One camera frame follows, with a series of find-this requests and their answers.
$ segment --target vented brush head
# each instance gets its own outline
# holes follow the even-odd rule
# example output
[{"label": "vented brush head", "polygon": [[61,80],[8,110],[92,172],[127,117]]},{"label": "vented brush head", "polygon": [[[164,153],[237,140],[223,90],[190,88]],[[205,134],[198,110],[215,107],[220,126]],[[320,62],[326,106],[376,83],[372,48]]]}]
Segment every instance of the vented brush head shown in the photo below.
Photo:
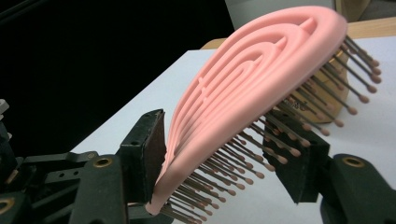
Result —
[{"label": "vented brush head", "polygon": [[[244,173],[251,172],[263,178],[262,171],[248,160],[261,164],[268,171],[274,171],[275,167],[265,161],[263,152],[280,163],[288,162],[263,146],[262,140],[252,133],[299,157],[298,149],[276,136],[286,133],[303,147],[310,147],[311,143],[268,113],[273,109],[295,119],[306,131],[317,129],[329,135],[326,129],[290,106],[304,99],[312,105],[307,110],[317,118],[329,117],[342,127],[343,121],[332,118],[329,112],[333,105],[317,97],[318,88],[356,115],[356,108],[347,105],[336,92],[313,76],[320,70],[340,89],[348,88],[363,103],[368,103],[368,97],[350,87],[340,77],[341,71],[329,63],[335,61],[368,92],[376,92],[375,86],[366,79],[374,83],[381,81],[378,62],[346,33],[345,19],[333,10],[294,7],[262,16],[228,37],[177,104],[165,163],[151,203],[146,205],[147,210],[152,215],[161,211],[185,223],[200,223],[206,220],[206,215],[212,214],[210,207],[219,208],[216,201],[225,201],[220,195],[222,192],[235,195],[234,188],[244,189],[244,184],[253,184]],[[336,54],[340,50],[360,68],[359,71],[338,60]]]}]

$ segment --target white surface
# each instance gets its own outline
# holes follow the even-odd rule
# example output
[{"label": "white surface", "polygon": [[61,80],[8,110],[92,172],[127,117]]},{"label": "white surface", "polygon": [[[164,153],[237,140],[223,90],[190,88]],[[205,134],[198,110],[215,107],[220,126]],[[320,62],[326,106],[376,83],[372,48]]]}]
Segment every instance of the white surface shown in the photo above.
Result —
[{"label": "white surface", "polygon": [[260,16],[287,7],[322,6],[335,8],[333,0],[225,0],[225,3],[235,30]]},{"label": "white surface", "polygon": [[[370,161],[396,189],[396,36],[359,39],[357,42],[381,62],[383,82],[378,85],[378,93],[367,93],[371,99],[368,105],[358,102],[354,95],[349,94],[347,101],[358,108],[359,114],[350,116],[345,110],[341,111],[339,119],[346,126],[337,128],[332,124],[327,125],[332,133],[323,138],[332,145],[331,155],[347,153]],[[75,147],[73,152],[96,150],[100,155],[114,154],[140,116],[159,108],[165,111],[167,135],[178,99],[213,52],[212,49],[187,51],[123,109]],[[360,86],[355,84],[353,77],[349,82]],[[266,172],[264,168],[261,170],[266,175],[263,180],[252,177],[254,185],[247,186],[246,190],[235,188],[237,195],[227,197],[227,203],[219,203],[219,210],[212,209],[214,215],[206,223],[321,223],[320,197],[318,203],[294,204],[275,173]]]}]

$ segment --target hairbrush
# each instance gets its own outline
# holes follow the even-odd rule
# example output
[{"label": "hairbrush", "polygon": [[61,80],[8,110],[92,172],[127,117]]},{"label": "hairbrush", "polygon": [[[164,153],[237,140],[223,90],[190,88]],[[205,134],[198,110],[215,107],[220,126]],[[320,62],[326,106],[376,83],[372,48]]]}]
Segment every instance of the hairbrush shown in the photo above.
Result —
[{"label": "hairbrush", "polygon": [[[340,51],[359,69],[339,60],[336,55]],[[325,91],[351,115],[358,111],[315,73],[320,71],[340,90],[348,89],[363,103],[368,103],[369,98],[349,86],[340,76],[342,71],[329,61],[346,69],[368,92],[376,92],[374,84],[381,81],[379,62],[347,36],[346,20],[332,9],[286,8],[236,30],[197,73],[177,104],[165,162],[152,199],[146,204],[147,211],[152,215],[161,212],[185,223],[201,223],[206,221],[205,214],[212,214],[208,207],[219,208],[214,200],[225,202],[219,192],[235,195],[228,186],[244,189],[245,183],[253,184],[252,179],[244,177],[245,172],[264,177],[245,158],[270,172],[275,167],[265,161],[262,153],[281,164],[288,162],[249,132],[299,157],[300,150],[277,136],[286,133],[303,147],[309,147],[310,142],[274,116],[273,110],[294,118],[306,131],[330,134],[290,102],[302,103],[304,99],[310,103],[306,110],[315,117],[330,118],[342,127],[343,121],[331,114],[334,106],[318,97],[316,90]]]}]

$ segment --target dark background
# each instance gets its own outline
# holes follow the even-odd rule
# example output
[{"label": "dark background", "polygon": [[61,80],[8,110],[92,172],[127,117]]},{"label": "dark background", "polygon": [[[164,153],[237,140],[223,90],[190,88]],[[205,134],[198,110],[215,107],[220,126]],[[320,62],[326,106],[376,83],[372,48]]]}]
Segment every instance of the dark background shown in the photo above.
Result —
[{"label": "dark background", "polygon": [[233,32],[219,0],[20,2],[0,3],[0,98],[23,157],[71,150],[186,50]]}]

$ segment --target pink hairbrush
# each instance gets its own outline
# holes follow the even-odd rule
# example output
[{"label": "pink hairbrush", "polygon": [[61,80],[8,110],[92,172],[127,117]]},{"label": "pink hairbrush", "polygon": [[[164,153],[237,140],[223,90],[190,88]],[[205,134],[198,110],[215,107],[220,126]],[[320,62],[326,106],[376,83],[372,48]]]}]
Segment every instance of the pink hairbrush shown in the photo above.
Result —
[{"label": "pink hairbrush", "polygon": [[[265,139],[298,157],[300,152],[278,141],[276,132],[288,133],[305,147],[310,143],[267,113],[274,108],[299,117],[305,129],[318,128],[328,135],[327,130],[288,105],[288,101],[298,101],[297,96],[304,97],[315,106],[309,108],[313,114],[318,118],[329,117],[332,106],[315,98],[313,86],[326,91],[350,114],[357,114],[355,108],[313,76],[320,70],[337,85],[355,93],[363,103],[368,102],[366,96],[348,86],[340,78],[340,71],[329,64],[330,60],[337,61],[369,92],[376,92],[373,85],[337,59],[338,50],[347,54],[374,83],[381,81],[378,62],[347,37],[345,19],[329,8],[287,8],[264,15],[235,31],[206,62],[179,100],[172,117],[163,169],[146,209],[152,215],[163,212],[185,223],[205,221],[205,216],[184,211],[182,204],[211,215],[205,207],[218,206],[198,191],[221,202],[224,199],[213,189],[235,194],[212,177],[239,189],[244,185],[236,182],[238,178],[253,183],[242,176],[245,171],[263,178],[261,172],[244,161],[244,156],[274,171],[262,156],[245,147],[246,141],[281,163],[287,162],[271,148],[263,147],[245,129],[262,133]],[[332,119],[337,126],[343,126],[341,120]],[[277,129],[273,133],[264,132],[261,125],[266,122],[275,124]]]}]

